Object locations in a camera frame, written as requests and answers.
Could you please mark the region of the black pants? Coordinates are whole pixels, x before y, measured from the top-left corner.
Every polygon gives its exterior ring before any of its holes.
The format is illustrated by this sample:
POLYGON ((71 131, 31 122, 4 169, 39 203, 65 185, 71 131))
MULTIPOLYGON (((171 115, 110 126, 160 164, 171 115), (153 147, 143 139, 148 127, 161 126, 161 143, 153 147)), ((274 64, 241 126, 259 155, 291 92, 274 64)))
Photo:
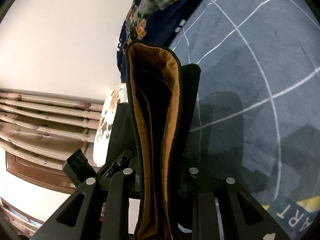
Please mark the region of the black pants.
POLYGON ((126 88, 140 162, 136 239, 176 239, 178 165, 187 146, 201 69, 165 47, 132 42, 126 88))

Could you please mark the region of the beige curtain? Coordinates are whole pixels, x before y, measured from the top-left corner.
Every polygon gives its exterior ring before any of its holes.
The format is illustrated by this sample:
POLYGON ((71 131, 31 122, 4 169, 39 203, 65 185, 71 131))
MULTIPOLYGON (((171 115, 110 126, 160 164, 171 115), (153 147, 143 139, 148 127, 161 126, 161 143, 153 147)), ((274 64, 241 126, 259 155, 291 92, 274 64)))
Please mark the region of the beige curtain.
POLYGON ((103 106, 84 99, 1 91, 1 150, 60 170, 76 150, 89 164, 103 106))

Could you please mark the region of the white floral pillow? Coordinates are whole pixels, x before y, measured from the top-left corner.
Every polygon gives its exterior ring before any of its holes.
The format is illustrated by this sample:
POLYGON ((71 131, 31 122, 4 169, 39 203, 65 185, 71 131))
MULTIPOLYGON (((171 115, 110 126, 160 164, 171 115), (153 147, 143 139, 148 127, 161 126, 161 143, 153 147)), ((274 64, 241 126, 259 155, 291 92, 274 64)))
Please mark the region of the white floral pillow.
POLYGON ((125 84, 121 84, 112 90, 103 104, 93 144, 93 162, 96 167, 102 167, 105 164, 117 105, 127 102, 127 88, 125 84))

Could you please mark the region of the blue grid bedsheet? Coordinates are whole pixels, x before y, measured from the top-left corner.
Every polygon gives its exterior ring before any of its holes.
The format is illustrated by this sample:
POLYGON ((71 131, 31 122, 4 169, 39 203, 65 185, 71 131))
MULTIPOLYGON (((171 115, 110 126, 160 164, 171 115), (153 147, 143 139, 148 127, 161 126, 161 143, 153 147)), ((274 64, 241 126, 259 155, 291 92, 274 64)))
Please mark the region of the blue grid bedsheet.
POLYGON ((203 0, 171 44, 201 67, 188 157, 291 239, 319 214, 319 22, 304 0, 203 0))

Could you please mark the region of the navy dog print blanket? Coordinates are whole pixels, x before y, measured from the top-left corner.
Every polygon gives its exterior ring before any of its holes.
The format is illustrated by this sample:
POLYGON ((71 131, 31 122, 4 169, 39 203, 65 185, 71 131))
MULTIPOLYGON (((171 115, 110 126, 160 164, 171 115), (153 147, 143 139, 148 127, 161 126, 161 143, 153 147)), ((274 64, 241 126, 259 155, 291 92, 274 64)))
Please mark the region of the navy dog print blanket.
POLYGON ((131 42, 170 46, 203 0, 133 0, 121 28, 117 47, 120 81, 126 79, 125 51, 131 42))

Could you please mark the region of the wooden bed frame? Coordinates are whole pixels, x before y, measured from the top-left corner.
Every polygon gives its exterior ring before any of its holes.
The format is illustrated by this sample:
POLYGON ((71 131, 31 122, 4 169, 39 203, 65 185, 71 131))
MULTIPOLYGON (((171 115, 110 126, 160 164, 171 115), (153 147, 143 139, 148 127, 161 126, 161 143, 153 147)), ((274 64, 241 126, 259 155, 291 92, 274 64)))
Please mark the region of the wooden bed frame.
POLYGON ((5 153, 6 170, 16 177, 49 190, 72 194, 76 187, 63 171, 24 160, 5 153))

